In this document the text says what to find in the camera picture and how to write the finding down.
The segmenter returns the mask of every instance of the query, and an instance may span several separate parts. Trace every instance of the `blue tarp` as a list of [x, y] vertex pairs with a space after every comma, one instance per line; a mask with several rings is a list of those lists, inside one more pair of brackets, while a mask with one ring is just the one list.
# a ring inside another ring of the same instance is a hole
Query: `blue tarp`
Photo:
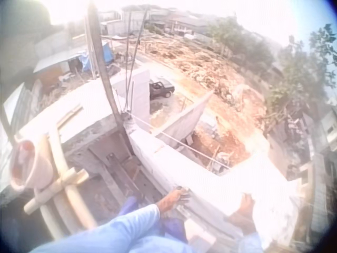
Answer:
[[[110, 63], [114, 58], [108, 43], [105, 43], [103, 45], [103, 54], [105, 63]], [[82, 71], [88, 71], [91, 69], [88, 52], [84, 52], [83, 54], [81, 54], [79, 56], [79, 60], [82, 62], [83, 65]]]

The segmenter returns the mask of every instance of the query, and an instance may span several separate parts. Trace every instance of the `hand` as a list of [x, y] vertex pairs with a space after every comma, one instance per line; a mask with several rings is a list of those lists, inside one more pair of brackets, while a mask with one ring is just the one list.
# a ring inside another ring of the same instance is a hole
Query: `hand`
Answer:
[[158, 203], [156, 203], [156, 205], [158, 206], [160, 214], [162, 215], [163, 213], [171, 210], [175, 204], [187, 203], [189, 197], [190, 195], [188, 194], [188, 190], [178, 186]]

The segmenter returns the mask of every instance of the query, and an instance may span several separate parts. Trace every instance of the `wooden post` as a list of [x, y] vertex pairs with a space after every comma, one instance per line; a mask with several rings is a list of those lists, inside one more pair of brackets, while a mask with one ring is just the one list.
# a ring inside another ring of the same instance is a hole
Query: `wooden post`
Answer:
[[128, 147], [128, 149], [132, 152], [132, 147], [130, 144], [130, 141], [128, 139], [128, 136], [125, 132], [124, 126], [123, 126], [123, 120], [122, 117], [118, 111], [118, 107], [115, 101], [115, 97], [112, 92], [111, 83], [109, 75], [106, 71], [105, 61], [104, 61], [104, 54], [103, 54], [103, 47], [102, 47], [102, 40], [101, 40], [101, 30], [99, 27], [99, 20], [98, 20], [98, 14], [97, 9], [92, 1], [89, 3], [88, 7], [88, 23], [90, 28], [90, 35], [93, 42], [94, 52], [96, 55], [97, 63], [98, 63], [98, 70], [100, 72], [100, 76], [102, 79], [102, 83], [104, 86], [105, 94], [107, 97], [107, 100], [110, 104], [110, 107], [112, 109], [112, 113], [116, 119], [116, 124], [119, 132], [122, 134], [123, 139]]

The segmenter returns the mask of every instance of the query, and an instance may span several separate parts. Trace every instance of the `metal pole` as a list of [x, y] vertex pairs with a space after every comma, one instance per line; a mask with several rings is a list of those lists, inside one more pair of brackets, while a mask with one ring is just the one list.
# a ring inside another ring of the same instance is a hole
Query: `metal pole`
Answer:
[[123, 127], [123, 120], [121, 118], [121, 115], [118, 111], [118, 107], [115, 101], [115, 97], [112, 91], [112, 87], [110, 84], [110, 78], [106, 71], [105, 61], [104, 61], [104, 54], [103, 54], [103, 46], [102, 46], [102, 40], [101, 40], [101, 30], [100, 30], [100, 24], [98, 21], [98, 14], [96, 6], [93, 4], [93, 1], [90, 1], [88, 6], [88, 24], [91, 34], [91, 39], [93, 42], [93, 48], [94, 53], [96, 55], [97, 63], [98, 63], [98, 71], [101, 76], [101, 80], [103, 83], [103, 87], [105, 90], [106, 97], [108, 99], [108, 102], [110, 104], [112, 113], [116, 119], [116, 124], [119, 132], [122, 134], [123, 139], [129, 148], [130, 152], [132, 153], [132, 147], [130, 144], [130, 141], [128, 139], [128, 136], [126, 134], [126, 131]]
[[126, 94], [126, 96], [127, 96], [128, 38], [129, 38], [129, 36], [130, 36], [131, 15], [132, 15], [132, 12], [129, 12], [129, 13], [128, 13], [127, 37], [126, 37], [126, 59], [125, 59], [125, 94]]
[[125, 102], [125, 108], [124, 108], [124, 110], [127, 108], [127, 104], [128, 104], [128, 92], [129, 92], [130, 84], [131, 84], [132, 70], [133, 70], [133, 66], [135, 64], [136, 55], [137, 55], [137, 49], [138, 49], [138, 44], [140, 42], [141, 35], [142, 35], [142, 32], [143, 32], [143, 28], [144, 28], [144, 24], [145, 24], [145, 20], [146, 20], [147, 11], [148, 11], [148, 6], [147, 6], [147, 8], [145, 9], [145, 12], [144, 12], [142, 26], [141, 26], [141, 29], [140, 29], [139, 34], [138, 34], [137, 42], [136, 42], [136, 45], [135, 45], [135, 51], [134, 51], [134, 54], [133, 54], [133, 57], [132, 57], [130, 77], [128, 79], [128, 84], [127, 84], [127, 89], [126, 89], [126, 99], [125, 99], [126, 102]]
[[87, 44], [87, 47], [88, 47], [88, 55], [89, 55], [89, 61], [90, 61], [91, 74], [93, 76], [93, 79], [96, 79], [96, 73], [95, 73], [94, 64], [93, 64], [94, 58], [93, 58], [93, 52], [92, 52], [92, 48], [91, 48], [91, 38], [90, 38], [90, 31], [89, 31], [87, 17], [84, 17], [84, 31], [85, 31], [86, 44]]

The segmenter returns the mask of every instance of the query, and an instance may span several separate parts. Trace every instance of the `leg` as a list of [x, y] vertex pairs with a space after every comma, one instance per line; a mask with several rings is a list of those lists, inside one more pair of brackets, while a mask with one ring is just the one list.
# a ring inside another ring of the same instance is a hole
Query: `leg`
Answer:
[[135, 196], [128, 197], [117, 216], [126, 215], [139, 208], [139, 202]]

